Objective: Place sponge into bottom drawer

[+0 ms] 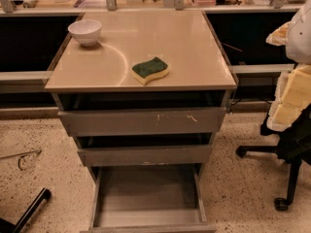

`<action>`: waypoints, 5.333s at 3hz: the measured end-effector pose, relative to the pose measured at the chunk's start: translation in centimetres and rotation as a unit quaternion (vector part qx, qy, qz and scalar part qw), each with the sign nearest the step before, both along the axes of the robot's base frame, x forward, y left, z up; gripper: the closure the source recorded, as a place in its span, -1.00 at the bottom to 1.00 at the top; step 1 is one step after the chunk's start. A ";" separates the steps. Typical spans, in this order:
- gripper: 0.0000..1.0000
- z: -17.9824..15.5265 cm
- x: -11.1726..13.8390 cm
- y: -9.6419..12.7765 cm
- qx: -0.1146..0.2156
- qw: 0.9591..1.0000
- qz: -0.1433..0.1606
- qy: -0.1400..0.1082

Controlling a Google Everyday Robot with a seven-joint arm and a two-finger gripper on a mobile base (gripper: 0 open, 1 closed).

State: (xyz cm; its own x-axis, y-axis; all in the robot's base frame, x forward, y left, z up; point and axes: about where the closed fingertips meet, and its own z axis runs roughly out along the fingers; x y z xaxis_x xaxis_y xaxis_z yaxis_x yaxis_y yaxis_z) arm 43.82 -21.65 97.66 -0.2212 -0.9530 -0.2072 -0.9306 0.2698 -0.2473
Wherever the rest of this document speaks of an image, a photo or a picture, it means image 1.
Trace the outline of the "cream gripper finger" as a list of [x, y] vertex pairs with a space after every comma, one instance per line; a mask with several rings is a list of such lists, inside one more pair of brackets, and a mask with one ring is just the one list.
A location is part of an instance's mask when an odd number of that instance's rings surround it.
[[282, 72], [278, 78], [266, 126], [274, 131], [285, 131], [310, 104], [311, 66], [298, 64], [294, 70]]
[[265, 42], [272, 46], [284, 46], [287, 43], [287, 33], [288, 33], [289, 23], [286, 22], [279, 28], [270, 33]]

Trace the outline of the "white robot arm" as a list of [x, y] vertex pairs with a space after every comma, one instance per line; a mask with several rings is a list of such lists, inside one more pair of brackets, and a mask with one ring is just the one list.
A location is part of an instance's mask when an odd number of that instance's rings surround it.
[[311, 0], [289, 22], [270, 33], [266, 42], [285, 46], [287, 58], [297, 64], [289, 73], [281, 73], [268, 112], [266, 126], [281, 132], [291, 127], [311, 104]]

